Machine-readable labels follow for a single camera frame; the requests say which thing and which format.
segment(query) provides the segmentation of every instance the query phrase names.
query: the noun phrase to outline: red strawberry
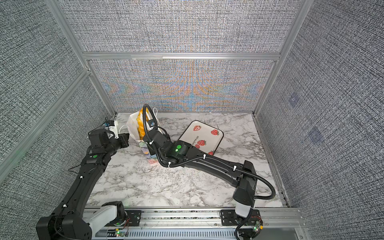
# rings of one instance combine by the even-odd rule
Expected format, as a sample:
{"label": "red strawberry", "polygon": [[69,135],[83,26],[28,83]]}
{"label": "red strawberry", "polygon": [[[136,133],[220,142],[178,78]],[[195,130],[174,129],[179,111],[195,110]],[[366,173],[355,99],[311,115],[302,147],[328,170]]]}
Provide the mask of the red strawberry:
{"label": "red strawberry", "polygon": [[198,145],[204,146],[207,145],[207,142],[205,140],[200,140],[197,142]]}
{"label": "red strawberry", "polygon": [[216,129],[215,129],[215,130],[212,130],[211,133],[212,133],[213,135],[218,135],[218,131],[217,131]]}

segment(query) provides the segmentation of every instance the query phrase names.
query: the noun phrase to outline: white marble surface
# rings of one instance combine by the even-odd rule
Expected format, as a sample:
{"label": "white marble surface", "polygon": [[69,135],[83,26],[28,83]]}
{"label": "white marble surface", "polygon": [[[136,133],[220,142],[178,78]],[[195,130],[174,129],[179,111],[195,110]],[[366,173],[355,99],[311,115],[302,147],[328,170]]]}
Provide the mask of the white marble surface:
{"label": "white marble surface", "polygon": [[[129,114],[119,114],[119,126]],[[247,113],[159,113],[159,121],[171,139],[177,140],[188,125],[199,120],[224,132],[215,156],[233,162],[251,161],[258,175],[272,185],[271,170],[251,114]],[[126,127],[121,132],[128,133]],[[150,165],[134,140],[120,149],[96,183],[89,205],[122,201],[124,206],[231,207],[235,188],[210,174],[187,167],[164,168]],[[269,195],[268,187],[258,181],[257,195]],[[271,200],[255,201],[255,207],[282,207],[276,194]]]}

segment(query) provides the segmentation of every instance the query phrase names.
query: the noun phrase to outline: gray fabric wall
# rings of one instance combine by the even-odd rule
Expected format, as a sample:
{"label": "gray fabric wall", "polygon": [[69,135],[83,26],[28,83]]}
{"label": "gray fabric wall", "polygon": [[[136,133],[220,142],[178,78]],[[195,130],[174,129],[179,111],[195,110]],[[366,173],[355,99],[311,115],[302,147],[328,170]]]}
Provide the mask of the gray fabric wall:
{"label": "gray fabric wall", "polygon": [[274,61],[91,60],[116,111],[251,112]]}
{"label": "gray fabric wall", "polygon": [[84,51],[280,52],[301,0],[59,0]]}
{"label": "gray fabric wall", "polygon": [[258,115],[313,239],[384,239],[383,19],[316,0]]}
{"label": "gray fabric wall", "polygon": [[82,69],[43,0],[0,2],[0,162]]}
{"label": "gray fabric wall", "polygon": [[[1,161],[83,68],[43,0],[2,1],[0,33]],[[67,169],[84,157],[86,133],[105,117],[85,79],[0,183],[0,239],[37,239],[38,219],[69,189],[75,176]]]}
{"label": "gray fabric wall", "polygon": [[[105,117],[111,116],[87,78],[0,185],[0,239],[37,239],[37,221],[69,190],[76,174],[67,169],[81,162],[87,133]],[[15,224],[22,226],[17,235]]]}
{"label": "gray fabric wall", "polygon": [[[59,0],[86,52],[279,53],[301,0]],[[252,111],[273,61],[91,60],[119,112]]]}

